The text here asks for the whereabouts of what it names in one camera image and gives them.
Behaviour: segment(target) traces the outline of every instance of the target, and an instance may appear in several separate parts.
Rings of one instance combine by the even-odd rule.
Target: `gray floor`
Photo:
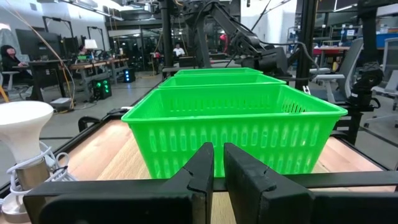
[[[120,83],[116,86],[112,86],[112,97],[101,100],[97,105],[84,104],[79,100],[81,93],[76,95],[78,99],[78,105],[76,108],[87,107],[85,110],[78,110],[67,114],[55,114],[51,120],[45,125],[42,130],[41,137],[64,137],[64,136],[75,136],[78,134],[77,121],[79,118],[85,115],[90,115],[98,118],[102,118],[108,111],[114,108],[120,108],[122,106],[129,106],[131,103],[136,101],[145,92],[152,88],[156,83],[160,81],[160,75],[155,78],[139,78],[136,82],[125,84]],[[319,86],[311,85],[311,88],[319,88]],[[58,90],[52,88],[52,90],[46,90],[46,99],[59,97]],[[392,100],[379,97],[382,108],[376,111],[376,114],[391,113]],[[373,116],[374,113],[366,113],[363,116],[362,121]],[[393,142],[398,142],[398,129],[394,128],[392,121],[374,123],[370,126],[370,130],[378,133],[385,138]],[[67,140],[56,140],[56,141],[44,141],[54,149],[61,146]],[[363,131],[358,133],[357,147],[360,148],[367,155],[371,156],[378,162],[394,168],[398,161],[398,149],[394,146],[386,144],[383,141],[378,140],[374,136],[365,133]],[[14,164],[13,156],[10,150],[0,142],[0,186],[9,180],[9,176],[5,174],[5,171]]]

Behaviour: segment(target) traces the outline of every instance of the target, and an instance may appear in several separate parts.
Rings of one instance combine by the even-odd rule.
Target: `green plastic basket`
[[[287,85],[236,85],[156,89],[122,121],[152,178],[173,176],[204,142],[213,143],[215,177],[223,177],[225,142],[280,174],[311,172],[346,113]]]
[[[174,76],[180,75],[241,75],[241,74],[262,74],[261,71],[252,68],[203,68],[186,69],[178,71]]]
[[[252,85],[252,84],[286,84],[263,74],[247,75],[182,75],[167,79],[159,88],[222,86],[222,85]]]

